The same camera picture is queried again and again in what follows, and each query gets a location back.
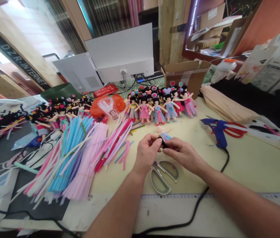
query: ruler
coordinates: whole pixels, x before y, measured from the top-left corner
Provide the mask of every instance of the ruler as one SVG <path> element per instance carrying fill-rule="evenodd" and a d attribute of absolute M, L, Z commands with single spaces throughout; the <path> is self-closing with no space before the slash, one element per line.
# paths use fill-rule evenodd
<path fill-rule="evenodd" d="M 280 200 L 280 193 L 258 193 L 261 196 L 272 200 L 272 199 L 279 199 Z M 176 193 L 176 194 L 169 194 L 166 196 L 161 196 L 159 194 L 143 194 L 141 199 L 167 199 L 167 198 L 189 198 L 189 199 L 196 199 L 200 197 L 200 193 Z M 208 193 L 204 196 L 204 198 L 215 198 L 215 195 L 212 193 Z"/>

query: orange plastic bag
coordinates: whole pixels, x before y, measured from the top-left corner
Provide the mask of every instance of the orange plastic bag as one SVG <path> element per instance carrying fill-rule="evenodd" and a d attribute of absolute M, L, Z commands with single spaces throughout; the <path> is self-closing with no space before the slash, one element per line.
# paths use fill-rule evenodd
<path fill-rule="evenodd" d="M 102 115 L 104 115 L 104 112 L 99 108 L 98 106 L 98 102 L 101 100 L 101 99 L 104 99 L 104 98 L 107 98 L 108 96 L 102 96 L 102 97 L 99 97 L 99 98 L 96 98 L 94 101 L 93 101 L 93 105 L 91 106 L 90 108 L 90 114 L 94 117 L 94 118 L 98 118 L 98 117 L 101 117 Z M 120 96 L 120 95 L 113 95 L 112 96 L 115 104 L 116 104 L 116 107 L 118 109 L 119 112 L 122 112 L 125 107 L 126 107 L 126 103 L 124 102 L 123 98 Z"/>

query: black fabric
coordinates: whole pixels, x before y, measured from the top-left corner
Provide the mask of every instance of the black fabric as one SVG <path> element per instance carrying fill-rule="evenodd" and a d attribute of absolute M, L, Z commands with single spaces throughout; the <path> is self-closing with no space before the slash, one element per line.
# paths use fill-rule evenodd
<path fill-rule="evenodd" d="M 238 79 L 222 79 L 211 86 L 244 107 L 264 115 L 280 128 L 280 90 L 272 95 Z"/>

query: doll face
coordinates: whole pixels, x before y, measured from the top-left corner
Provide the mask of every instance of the doll face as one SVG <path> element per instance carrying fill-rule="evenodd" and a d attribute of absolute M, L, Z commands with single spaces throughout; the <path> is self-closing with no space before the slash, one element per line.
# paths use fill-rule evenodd
<path fill-rule="evenodd" d="M 182 97 L 183 99 L 187 99 L 187 93 L 185 93 L 184 95 L 181 94 L 181 97 Z"/>

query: forearm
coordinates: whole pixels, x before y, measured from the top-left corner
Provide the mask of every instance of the forearm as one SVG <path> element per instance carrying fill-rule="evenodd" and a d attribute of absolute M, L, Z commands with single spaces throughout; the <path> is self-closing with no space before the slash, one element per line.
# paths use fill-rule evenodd
<path fill-rule="evenodd" d="M 249 237 L 280 237 L 280 206 L 209 165 L 198 176 Z"/>
<path fill-rule="evenodd" d="M 145 176 L 131 171 L 118 191 L 102 209 L 84 238 L 132 236 Z"/>

